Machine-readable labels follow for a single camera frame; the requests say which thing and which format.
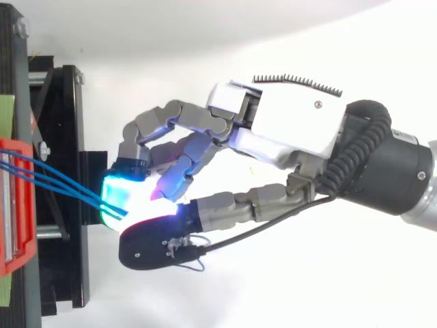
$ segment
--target serrated metal strip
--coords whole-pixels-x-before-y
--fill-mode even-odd
[[[255,75],[253,77],[253,83],[295,83],[304,85],[306,87],[312,87],[313,89],[327,94],[332,94],[336,97],[341,97],[343,91],[329,87],[321,83],[313,82],[313,80],[306,79],[304,77],[298,77],[296,75],[282,74],[282,75]]]

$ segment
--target metal rod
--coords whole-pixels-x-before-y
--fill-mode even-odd
[[[36,227],[36,236],[38,239],[55,239],[62,238],[61,231],[57,225],[39,225]]]
[[[9,163],[9,155],[2,154],[0,158]],[[6,262],[12,261],[13,251],[12,251],[12,224],[16,224],[16,222],[12,223],[12,211],[14,210],[11,205],[11,193],[10,193],[10,177],[9,173],[6,171],[0,172],[2,176],[0,176],[0,183],[3,189],[3,204],[0,205],[0,208],[3,207],[3,230],[4,230],[4,247],[5,247],[5,260]]]
[[[29,85],[31,87],[41,86],[44,84],[47,72],[30,72],[29,73]]]
[[[49,98],[50,86],[52,84],[54,72],[55,69],[53,67],[48,69],[44,79],[44,83],[41,85],[41,90],[38,92],[35,105],[32,108],[36,123],[38,123],[42,110],[44,108],[44,104],[46,103],[47,98]]]

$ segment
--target blue light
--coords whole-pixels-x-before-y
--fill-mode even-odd
[[[106,176],[103,180],[102,199],[128,211],[128,214],[117,220],[106,213],[101,213],[103,223],[108,228],[122,233],[133,224],[155,217],[175,215],[178,206],[172,201],[165,198],[150,200],[156,181],[156,177],[148,177],[145,181],[137,182],[116,176]]]

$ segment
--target green tape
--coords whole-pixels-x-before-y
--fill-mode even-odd
[[[9,307],[11,299],[12,274],[0,277],[0,306]]]
[[[0,94],[0,138],[12,137],[15,96]],[[0,277],[0,306],[9,307],[12,275]]]
[[[0,94],[0,138],[12,136],[12,118],[14,117],[15,96]]]

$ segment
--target red clamp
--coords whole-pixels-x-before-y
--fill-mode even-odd
[[[0,139],[0,149],[33,157],[32,146],[22,141]],[[14,156],[0,154],[0,161],[33,171],[31,162]],[[0,168],[0,276],[22,267],[36,254],[35,212],[33,185]]]

